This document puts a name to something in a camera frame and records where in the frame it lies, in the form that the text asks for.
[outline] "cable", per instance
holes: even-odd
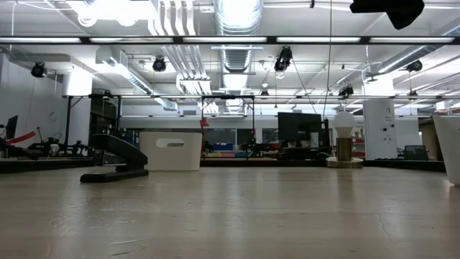
[[[23,5],[34,7],[34,8],[37,8],[37,9],[48,10],[48,11],[72,11],[73,10],[73,8],[64,8],[64,9],[46,8],[46,7],[36,6],[36,5],[33,5],[33,4],[24,3],[24,2],[18,2],[18,4],[23,4]]]
[[[37,82],[37,78],[34,78],[34,86],[32,87],[32,94],[30,95],[29,108],[27,109],[26,131],[27,131],[27,123],[29,122],[30,110],[32,108],[32,100],[34,99],[34,92],[35,92],[36,82]]]
[[[299,77],[300,83],[302,84],[303,90],[305,90],[305,95],[307,96],[308,101],[310,102],[310,105],[313,108],[315,114],[318,114],[318,112],[316,112],[315,106],[311,102],[310,95],[308,95],[307,88],[303,85],[302,78],[300,77],[299,70],[297,69],[297,65],[295,64],[295,61],[294,61],[294,57],[292,58],[292,61],[294,64],[295,72],[297,72],[297,76]]]
[[[329,80],[331,79],[331,50],[332,50],[332,0],[331,0],[331,11],[329,16],[329,58],[328,58],[328,80],[326,83],[326,99],[324,100],[323,108],[323,119],[326,118],[326,105],[328,103],[329,95]]]

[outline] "black monitor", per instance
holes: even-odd
[[[14,139],[14,136],[16,134],[16,126],[17,126],[17,115],[9,118],[8,120],[8,124],[6,125],[6,139],[7,140]]]
[[[278,112],[278,139],[280,141],[310,140],[311,133],[322,133],[320,114]]]

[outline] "column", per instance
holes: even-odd
[[[90,73],[74,69],[69,75],[64,75],[64,95],[87,96],[93,88],[93,77]],[[73,145],[77,140],[83,144],[89,141],[89,123],[91,113],[91,99],[78,97],[72,100],[73,108],[70,112],[70,126],[68,144]]]
[[[363,85],[367,96],[394,96],[391,75],[376,77]],[[395,102],[393,99],[364,101],[364,128],[366,159],[397,158]]]

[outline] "chair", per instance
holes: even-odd
[[[424,145],[407,145],[404,147],[404,159],[416,161],[429,161],[428,151]]]

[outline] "white container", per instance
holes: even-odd
[[[149,171],[197,171],[202,139],[200,133],[141,132],[139,145]]]
[[[448,181],[460,185],[460,118],[433,116]]]

